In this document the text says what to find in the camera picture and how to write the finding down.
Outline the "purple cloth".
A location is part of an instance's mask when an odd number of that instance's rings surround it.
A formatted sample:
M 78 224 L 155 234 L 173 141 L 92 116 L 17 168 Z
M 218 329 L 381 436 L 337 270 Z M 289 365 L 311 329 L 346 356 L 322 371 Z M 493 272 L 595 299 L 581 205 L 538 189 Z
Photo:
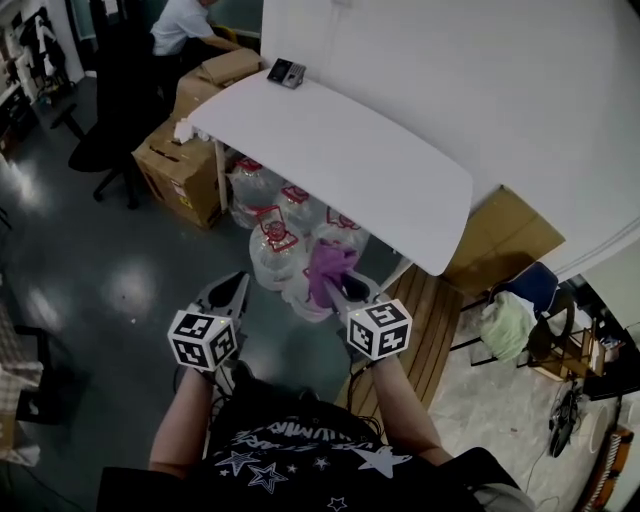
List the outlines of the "purple cloth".
M 326 284 L 333 284 L 340 289 L 344 275 L 354 268 L 358 260 L 359 252 L 349 245 L 331 243 L 323 238 L 315 242 L 307 267 L 307 277 L 310 297 L 317 306 L 332 306 Z

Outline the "wooden slat panel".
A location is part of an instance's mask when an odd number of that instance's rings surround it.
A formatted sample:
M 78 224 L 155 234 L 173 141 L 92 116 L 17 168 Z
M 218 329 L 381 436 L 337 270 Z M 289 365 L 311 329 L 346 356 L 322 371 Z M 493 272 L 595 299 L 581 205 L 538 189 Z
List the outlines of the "wooden slat panel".
M 400 299 L 413 316 L 409 347 L 399 356 L 417 397 L 429 409 L 436 394 L 457 328 L 463 296 L 439 277 L 412 265 L 387 289 Z M 347 379 L 334 404 L 347 408 L 349 379 L 364 366 L 362 354 L 347 349 L 350 366 Z M 366 372 L 353 386 L 351 411 L 359 416 L 381 418 L 372 377 Z

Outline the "blue chair with black frame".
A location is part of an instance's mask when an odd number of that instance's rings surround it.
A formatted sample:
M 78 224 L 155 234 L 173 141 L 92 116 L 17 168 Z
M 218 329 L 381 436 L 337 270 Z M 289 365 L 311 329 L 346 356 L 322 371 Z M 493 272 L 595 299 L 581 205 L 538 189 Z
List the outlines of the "blue chair with black frame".
M 491 288 L 486 298 L 483 298 L 474 303 L 468 304 L 460 310 L 460 312 L 466 312 L 471 309 L 477 308 L 479 306 L 482 307 L 482 310 L 480 311 L 479 322 L 478 322 L 478 335 L 473 339 L 470 339 L 468 341 L 464 341 L 462 343 L 452 346 L 450 348 L 450 351 L 451 352 L 458 351 L 463 348 L 471 347 L 476 343 L 482 342 L 480 338 L 481 313 L 483 309 L 492 302 L 494 295 L 497 294 L 498 292 L 509 291 L 516 294 L 522 299 L 526 299 L 532 302 L 534 304 L 534 314 L 537 320 L 537 324 L 536 324 L 537 326 L 539 321 L 544 318 L 544 315 L 550 311 L 550 308 L 553 305 L 553 302 L 556 296 L 558 284 L 559 284 L 559 280 L 557 276 L 541 262 L 535 262 L 529 265 L 526 269 L 524 269 L 514 277 L 511 277 L 506 281 L 497 283 Z M 514 359 L 518 359 L 519 356 L 527 350 L 527 346 Z M 503 360 L 498 360 L 497 358 L 493 357 L 491 354 L 489 358 L 472 363 L 472 366 L 482 366 L 482 365 L 489 364 L 492 362 L 497 362 L 497 361 L 503 361 Z

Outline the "black office chair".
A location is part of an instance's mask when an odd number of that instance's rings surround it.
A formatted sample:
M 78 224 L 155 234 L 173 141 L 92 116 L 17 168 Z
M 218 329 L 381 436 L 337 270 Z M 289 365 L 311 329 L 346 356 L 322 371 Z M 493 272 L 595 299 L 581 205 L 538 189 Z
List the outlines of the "black office chair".
M 107 174 L 93 191 L 97 202 L 103 199 L 104 189 L 122 176 L 127 207 L 138 207 L 133 152 L 168 117 L 155 80 L 152 48 L 153 37 L 145 31 L 127 25 L 109 28 L 96 54 L 96 123 L 83 132 L 73 118 L 73 105 L 52 123 L 54 128 L 66 125 L 78 138 L 68 160 L 71 169 Z

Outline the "flat brown cardboard box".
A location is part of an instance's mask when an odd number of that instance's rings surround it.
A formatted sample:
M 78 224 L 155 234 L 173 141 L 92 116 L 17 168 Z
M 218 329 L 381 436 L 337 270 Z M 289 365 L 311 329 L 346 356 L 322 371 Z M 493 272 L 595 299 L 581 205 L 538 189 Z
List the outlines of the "flat brown cardboard box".
M 262 65 L 259 54 L 251 49 L 242 48 L 204 61 L 196 74 L 204 81 L 224 88 L 259 72 Z

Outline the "person's black star-print shirt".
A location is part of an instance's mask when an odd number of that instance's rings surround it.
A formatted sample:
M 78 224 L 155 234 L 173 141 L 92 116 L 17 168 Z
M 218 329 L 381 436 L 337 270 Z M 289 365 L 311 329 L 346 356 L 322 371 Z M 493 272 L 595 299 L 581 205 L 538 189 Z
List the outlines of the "person's black star-print shirt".
M 535 512 L 483 448 L 435 466 L 312 392 L 279 389 L 245 364 L 232 379 L 184 479 L 108 467 L 97 512 Z

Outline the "light green cloth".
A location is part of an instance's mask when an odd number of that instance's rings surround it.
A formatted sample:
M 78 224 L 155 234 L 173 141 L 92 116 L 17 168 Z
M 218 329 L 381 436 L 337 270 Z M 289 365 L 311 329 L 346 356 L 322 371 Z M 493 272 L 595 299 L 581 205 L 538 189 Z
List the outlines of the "light green cloth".
M 492 356 L 508 361 L 527 346 L 536 326 L 534 304 L 509 291 L 501 291 L 482 311 L 480 338 Z

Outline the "person's right forearm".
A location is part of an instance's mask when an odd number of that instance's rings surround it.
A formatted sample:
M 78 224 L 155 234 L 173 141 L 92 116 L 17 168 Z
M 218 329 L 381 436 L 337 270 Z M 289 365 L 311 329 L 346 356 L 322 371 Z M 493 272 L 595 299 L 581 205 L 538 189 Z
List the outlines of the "person's right forearm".
M 451 461 L 399 359 L 395 355 L 381 359 L 371 373 L 389 444 L 435 466 Z

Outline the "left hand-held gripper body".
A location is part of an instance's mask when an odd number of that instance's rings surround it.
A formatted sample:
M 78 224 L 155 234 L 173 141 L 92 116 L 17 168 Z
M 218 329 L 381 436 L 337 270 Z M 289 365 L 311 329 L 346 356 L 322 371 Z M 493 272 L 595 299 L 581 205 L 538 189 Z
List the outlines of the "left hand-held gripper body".
M 233 313 L 237 273 L 208 284 L 186 309 L 177 311 L 167 339 L 179 365 L 216 371 L 238 358 L 243 338 L 242 317 Z

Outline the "black keypad device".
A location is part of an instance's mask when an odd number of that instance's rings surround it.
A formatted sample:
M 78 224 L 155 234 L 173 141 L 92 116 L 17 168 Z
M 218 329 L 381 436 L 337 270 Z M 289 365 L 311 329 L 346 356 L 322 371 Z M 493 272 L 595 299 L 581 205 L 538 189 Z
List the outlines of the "black keypad device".
M 302 84 L 305 72 L 304 65 L 278 58 L 270 68 L 267 80 L 288 89 L 296 89 Z

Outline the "clothes rack with garments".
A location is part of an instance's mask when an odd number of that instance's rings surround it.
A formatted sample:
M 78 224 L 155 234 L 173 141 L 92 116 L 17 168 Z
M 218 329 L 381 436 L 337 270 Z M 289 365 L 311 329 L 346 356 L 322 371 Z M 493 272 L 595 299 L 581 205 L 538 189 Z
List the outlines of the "clothes rack with garments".
M 29 84 L 35 87 L 34 96 L 39 98 L 69 86 L 66 56 L 46 7 L 39 7 L 23 22 L 22 27 L 19 43 L 24 50 Z

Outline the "small wooden frame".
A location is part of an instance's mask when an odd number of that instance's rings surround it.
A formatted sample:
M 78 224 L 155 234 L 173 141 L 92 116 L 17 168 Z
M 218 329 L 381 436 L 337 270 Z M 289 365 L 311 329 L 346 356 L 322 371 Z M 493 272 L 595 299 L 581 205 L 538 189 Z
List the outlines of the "small wooden frame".
M 606 348 L 596 337 L 597 322 L 586 316 L 565 331 L 565 319 L 559 314 L 532 330 L 528 367 L 557 382 L 602 377 Z

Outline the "white storage shelf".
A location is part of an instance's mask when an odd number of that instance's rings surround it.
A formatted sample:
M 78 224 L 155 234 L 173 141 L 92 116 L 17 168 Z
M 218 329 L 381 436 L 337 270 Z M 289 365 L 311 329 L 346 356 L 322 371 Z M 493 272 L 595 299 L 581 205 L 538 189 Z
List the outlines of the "white storage shelf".
M 19 41 L 23 30 L 22 0 L 0 0 L 0 154 L 6 158 L 37 122 L 31 52 Z

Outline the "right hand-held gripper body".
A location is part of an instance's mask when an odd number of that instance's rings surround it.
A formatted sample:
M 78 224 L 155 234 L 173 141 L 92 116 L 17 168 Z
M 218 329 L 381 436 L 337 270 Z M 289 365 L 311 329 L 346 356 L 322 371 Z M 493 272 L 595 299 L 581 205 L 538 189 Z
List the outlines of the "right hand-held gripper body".
M 346 342 L 369 360 L 381 360 L 408 348 L 412 316 L 399 299 L 391 299 L 368 277 L 342 277 L 341 320 Z

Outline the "large taped cardboard box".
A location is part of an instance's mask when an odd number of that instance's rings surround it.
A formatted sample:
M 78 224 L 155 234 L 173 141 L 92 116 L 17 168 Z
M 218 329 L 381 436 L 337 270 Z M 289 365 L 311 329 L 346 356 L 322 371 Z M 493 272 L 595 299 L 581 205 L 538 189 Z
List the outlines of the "large taped cardboard box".
M 180 142 L 175 127 L 163 122 L 132 156 L 160 203 L 208 230 L 221 215 L 215 148 L 198 138 Z

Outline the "checked fabric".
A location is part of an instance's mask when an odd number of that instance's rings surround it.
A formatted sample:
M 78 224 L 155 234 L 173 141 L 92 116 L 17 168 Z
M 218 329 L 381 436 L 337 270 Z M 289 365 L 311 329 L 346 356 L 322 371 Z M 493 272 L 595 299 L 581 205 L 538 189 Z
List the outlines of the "checked fabric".
M 43 365 L 21 347 L 5 305 L 0 301 L 0 461 L 34 467 L 40 447 L 17 419 L 21 392 L 39 387 Z

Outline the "pale table leg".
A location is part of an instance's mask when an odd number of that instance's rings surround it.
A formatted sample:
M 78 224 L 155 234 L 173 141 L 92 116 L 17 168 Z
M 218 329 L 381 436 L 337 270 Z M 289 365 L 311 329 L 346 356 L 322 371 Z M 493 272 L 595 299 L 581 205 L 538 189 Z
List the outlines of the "pale table leg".
M 214 149 L 216 158 L 217 182 L 219 186 L 219 202 L 222 212 L 229 209 L 228 193 L 226 183 L 226 153 L 224 144 L 218 139 L 214 139 Z

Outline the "person's left forearm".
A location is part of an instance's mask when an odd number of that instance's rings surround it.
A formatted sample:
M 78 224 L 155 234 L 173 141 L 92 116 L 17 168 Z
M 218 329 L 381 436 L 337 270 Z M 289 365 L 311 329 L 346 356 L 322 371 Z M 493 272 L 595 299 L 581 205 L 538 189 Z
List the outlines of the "person's left forearm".
M 188 368 L 155 435 L 148 469 L 184 479 L 202 460 L 214 388 Z

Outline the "brown cardboard sheet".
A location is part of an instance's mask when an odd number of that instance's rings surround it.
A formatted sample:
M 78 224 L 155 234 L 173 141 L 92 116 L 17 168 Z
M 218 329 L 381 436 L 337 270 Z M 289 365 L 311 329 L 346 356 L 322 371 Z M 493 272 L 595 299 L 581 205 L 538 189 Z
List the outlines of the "brown cardboard sheet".
M 544 217 L 501 186 L 469 217 L 442 278 L 477 296 L 508 280 L 565 242 Z

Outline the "black low stool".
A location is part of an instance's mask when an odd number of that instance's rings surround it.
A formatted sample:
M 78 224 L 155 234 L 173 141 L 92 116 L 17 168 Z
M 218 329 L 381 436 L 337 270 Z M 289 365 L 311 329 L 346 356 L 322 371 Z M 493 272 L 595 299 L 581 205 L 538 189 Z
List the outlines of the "black low stool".
M 16 419 L 44 425 L 70 423 L 86 391 L 88 373 L 46 330 L 25 325 L 15 325 L 14 330 L 21 341 L 35 344 L 37 359 L 43 364 L 40 384 L 27 387 L 20 394 Z

